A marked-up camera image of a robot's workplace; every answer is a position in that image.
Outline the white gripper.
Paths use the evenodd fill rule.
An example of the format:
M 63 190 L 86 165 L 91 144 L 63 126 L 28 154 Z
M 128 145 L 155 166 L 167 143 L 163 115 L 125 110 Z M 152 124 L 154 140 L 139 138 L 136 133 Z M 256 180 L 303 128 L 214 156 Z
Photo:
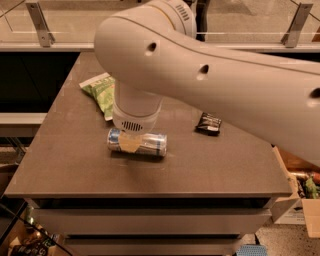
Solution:
M 141 145 L 142 137 L 140 135 L 152 131 L 159 113 L 153 113 L 147 116 L 135 116 L 127 114 L 116 105 L 113 106 L 113 123 L 121 131 L 118 137 L 118 143 L 122 151 L 135 153 Z

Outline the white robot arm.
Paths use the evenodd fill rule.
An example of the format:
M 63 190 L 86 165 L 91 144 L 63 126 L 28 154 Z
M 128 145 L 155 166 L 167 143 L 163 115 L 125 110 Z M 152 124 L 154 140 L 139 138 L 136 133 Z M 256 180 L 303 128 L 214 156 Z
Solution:
M 195 29 L 183 0 L 152 0 L 101 23 L 94 50 L 116 81 L 114 124 L 147 133 L 171 97 L 320 164 L 320 64 L 217 48 Z

